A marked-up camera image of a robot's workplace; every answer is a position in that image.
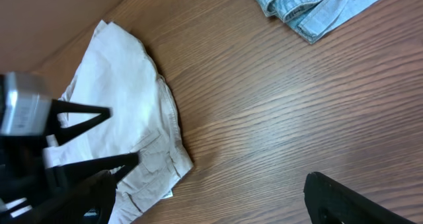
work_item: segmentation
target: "wood grain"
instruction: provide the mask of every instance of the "wood grain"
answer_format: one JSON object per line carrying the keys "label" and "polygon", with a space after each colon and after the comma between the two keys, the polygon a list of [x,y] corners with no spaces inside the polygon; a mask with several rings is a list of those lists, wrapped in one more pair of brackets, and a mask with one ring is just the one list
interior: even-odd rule
{"label": "wood grain", "polygon": [[[381,0],[312,46],[254,0],[125,0],[104,15],[167,78],[196,165],[136,223],[310,223],[316,170],[423,223],[422,7]],[[33,69],[56,96],[94,27]]]}

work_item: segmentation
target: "pocket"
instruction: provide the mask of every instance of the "pocket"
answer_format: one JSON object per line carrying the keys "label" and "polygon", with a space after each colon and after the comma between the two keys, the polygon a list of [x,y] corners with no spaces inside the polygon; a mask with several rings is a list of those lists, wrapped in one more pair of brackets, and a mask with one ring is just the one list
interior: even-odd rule
{"label": "pocket", "polygon": [[146,212],[157,203],[177,182],[179,177],[176,174],[172,160],[166,156],[165,166],[149,184],[138,192],[129,194],[132,203],[142,212]]}
{"label": "pocket", "polygon": [[167,165],[166,157],[169,156],[166,140],[159,130],[153,130],[132,147],[130,152],[139,153],[139,165],[118,184],[119,191],[136,193],[160,175]]}
{"label": "pocket", "polygon": [[316,38],[338,18],[349,0],[323,0],[298,25],[304,33]]}

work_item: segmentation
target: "seam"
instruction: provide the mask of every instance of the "seam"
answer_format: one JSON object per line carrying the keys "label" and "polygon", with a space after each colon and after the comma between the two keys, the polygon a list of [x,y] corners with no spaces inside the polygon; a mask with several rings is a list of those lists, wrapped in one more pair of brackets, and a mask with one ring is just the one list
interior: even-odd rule
{"label": "seam", "polygon": [[[146,170],[148,170],[142,162],[141,162],[139,165],[143,165],[143,166],[144,166],[144,168],[145,168]],[[164,166],[161,168],[161,170],[159,171],[158,175],[156,175],[156,176],[152,179],[152,181],[151,181],[151,182],[149,182],[148,184],[144,185],[144,187],[142,187],[141,189],[136,190],[136,191],[135,191],[135,192],[133,192],[133,193],[128,193],[128,192],[125,192],[125,193],[127,193],[129,196],[136,195],[136,194],[138,194],[138,193],[140,193],[140,192],[144,191],[146,188],[150,187],[151,185],[155,184],[155,183],[156,183],[156,181],[157,181],[159,178],[161,178],[161,175],[162,175],[162,174],[163,174],[163,172],[166,170],[167,166],[168,166],[168,164],[167,164],[167,162],[166,162],[166,165],[164,165]]]}
{"label": "seam", "polygon": [[137,196],[139,193],[141,193],[142,191],[144,191],[146,188],[149,188],[151,185],[153,185],[153,184],[155,184],[156,182],[157,182],[157,180],[159,179],[159,178],[161,178],[161,176],[162,176],[162,174],[163,174],[163,172],[165,171],[165,169],[164,168],[162,168],[162,170],[159,172],[159,174],[149,183],[149,184],[147,184],[147,185],[145,185],[142,189],[140,189],[140,190],[137,190],[136,192],[134,192],[134,193],[132,193],[132,194],[130,194],[130,193],[127,193],[127,192],[125,192],[125,193],[127,193],[128,194],[128,197],[129,197],[129,199],[131,200],[131,202],[133,203],[133,205],[134,206],[136,206],[136,208],[141,212],[141,213],[143,213],[142,212],[142,210],[138,207],[138,205],[132,200],[132,196]]}
{"label": "seam", "polygon": [[161,176],[162,176],[162,174],[164,173],[165,170],[168,170],[168,172],[170,174],[172,174],[172,172],[169,169],[169,162],[168,162],[168,160],[166,160],[166,165],[160,170],[159,174],[156,175],[156,177],[149,184],[145,185],[142,189],[140,189],[140,190],[138,190],[138,191],[136,191],[136,192],[134,192],[133,194],[130,194],[130,195],[131,196],[136,196],[140,192],[144,191],[146,188],[149,188],[150,186],[152,186],[153,184],[155,184],[158,179],[162,178]]}
{"label": "seam", "polygon": [[[284,17],[282,18],[282,21],[283,21],[283,22],[285,22],[285,23],[287,23],[287,22],[289,22],[289,21],[293,20],[294,18],[296,18],[298,15],[303,14],[304,12],[307,12],[309,9],[311,9],[312,7],[314,7],[314,6],[315,6],[315,5],[317,5],[317,4],[319,4],[319,2],[318,2],[318,1],[316,1],[316,2],[306,2],[306,3],[301,3],[301,4],[299,4],[297,7],[294,7],[293,9],[289,10],[289,11],[288,11],[288,13],[286,14],[286,16],[284,16]],[[305,9],[305,10],[298,11],[298,12],[295,12],[292,16],[290,16],[290,17],[288,18],[288,16],[289,16],[289,15],[290,15],[290,14],[291,14],[294,10],[298,9],[299,7],[306,7],[306,9]]]}
{"label": "seam", "polygon": [[165,82],[162,80],[162,81],[159,81],[159,83],[160,83],[161,92],[164,93],[165,100],[167,100],[167,104],[170,105],[170,107],[172,109],[170,117],[171,117],[171,120],[172,120],[173,130],[171,132],[173,133],[173,137],[176,137],[177,134],[175,134],[175,133],[177,131],[179,131],[178,122],[176,120],[176,115],[175,115],[177,113],[177,111],[176,111],[176,108],[174,106],[172,106],[170,95],[165,89]]}
{"label": "seam", "polygon": [[132,200],[131,194],[125,192],[125,194],[127,195],[128,199],[131,201],[132,205],[134,205],[134,207],[141,213],[144,214],[144,212],[137,206],[137,204]]}
{"label": "seam", "polygon": [[[157,132],[157,136],[153,139],[153,140],[151,140],[145,147],[141,147],[141,148],[137,148],[137,145],[139,145],[139,144],[142,144],[143,143],[143,141],[145,141],[148,137],[150,137],[150,136],[152,136],[152,135],[154,135],[155,133]],[[148,150],[148,148],[150,148],[150,146],[152,146],[152,144],[154,144],[154,143],[156,143],[156,141],[160,138],[162,136],[162,134],[161,134],[161,132],[160,131],[155,131],[155,132],[153,132],[153,133],[150,133],[149,135],[147,135],[146,137],[144,137],[141,141],[139,141],[139,142],[137,142],[132,148],[131,148],[131,150],[130,150],[130,152],[132,153],[132,152],[139,152],[140,150],[142,150],[142,149],[144,149],[144,151],[142,151],[142,152],[139,152],[139,155],[143,155],[147,150]]]}
{"label": "seam", "polygon": [[314,9],[311,11],[311,13],[310,13],[309,15],[307,15],[307,17],[306,17],[305,21],[300,22],[298,26],[301,26],[301,25],[307,24],[307,23],[311,20],[311,18],[312,18],[312,17],[314,17],[317,13],[319,13],[320,11],[322,11],[323,7],[324,7],[326,4],[328,4],[328,3],[329,3],[329,1],[330,1],[330,0],[326,0],[323,4],[322,4],[322,3],[318,4],[318,5],[317,5],[318,9],[317,9],[317,8],[314,8]]}
{"label": "seam", "polygon": [[[156,145],[157,144],[157,141],[159,140],[159,138],[161,137],[162,135],[159,135],[159,136],[157,136],[156,137],[156,139],[154,139],[151,143],[149,143],[148,145],[146,145],[145,146],[145,150],[144,151],[142,151],[142,152],[139,152],[138,153],[138,155],[139,156],[142,156],[142,155],[144,155],[144,153],[145,152],[147,152],[148,150],[149,150],[149,148],[150,147],[152,147],[152,146],[154,146],[154,145]],[[163,171],[165,170],[165,168],[167,167],[167,161],[166,161],[166,164],[165,165],[163,165],[161,168],[160,168],[160,171],[159,171],[159,173],[158,173],[158,175],[156,176],[156,177],[154,177],[152,180],[151,180],[151,182],[149,182],[149,183],[147,183],[146,185],[144,185],[143,187],[141,187],[141,189],[139,189],[139,190],[136,190],[133,194],[136,194],[136,193],[138,193],[138,192],[140,192],[140,191],[142,191],[142,190],[144,190],[144,189],[146,189],[147,187],[150,187],[150,185],[152,184],[152,183],[155,183],[156,182],[156,179],[158,179],[160,176],[161,176],[161,174],[163,173]],[[141,160],[141,162],[138,164],[138,166],[136,166],[135,168],[137,168],[137,167],[139,167],[139,168],[143,168],[143,169],[145,169],[145,170],[147,170],[148,171],[148,168],[147,167],[145,167],[145,164],[143,163],[143,160]],[[121,182],[123,182],[123,183],[125,183],[125,184],[127,184],[128,185],[128,183],[126,183],[126,181],[125,181],[125,179],[123,179]]]}

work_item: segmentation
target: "beige cloth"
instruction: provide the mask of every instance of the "beige cloth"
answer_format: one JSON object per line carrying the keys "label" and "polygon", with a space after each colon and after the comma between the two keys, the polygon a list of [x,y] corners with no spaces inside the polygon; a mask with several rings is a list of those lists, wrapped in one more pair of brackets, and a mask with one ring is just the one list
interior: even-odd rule
{"label": "beige cloth", "polygon": [[[111,119],[45,152],[50,166],[139,151],[141,163],[118,184],[109,223],[129,223],[191,168],[176,105],[141,42],[101,21],[62,100],[112,108]],[[64,126],[95,115],[65,114]]]}

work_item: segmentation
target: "wooden table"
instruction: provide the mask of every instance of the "wooden table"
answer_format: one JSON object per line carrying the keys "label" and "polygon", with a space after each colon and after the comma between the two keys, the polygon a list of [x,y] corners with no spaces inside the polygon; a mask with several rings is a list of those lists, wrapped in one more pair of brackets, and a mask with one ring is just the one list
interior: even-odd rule
{"label": "wooden table", "polygon": [[[422,0],[381,0],[314,45],[254,0],[124,0],[103,19],[166,77],[195,164],[136,223],[310,223],[316,170],[423,223]],[[56,96],[95,24],[32,69]]]}

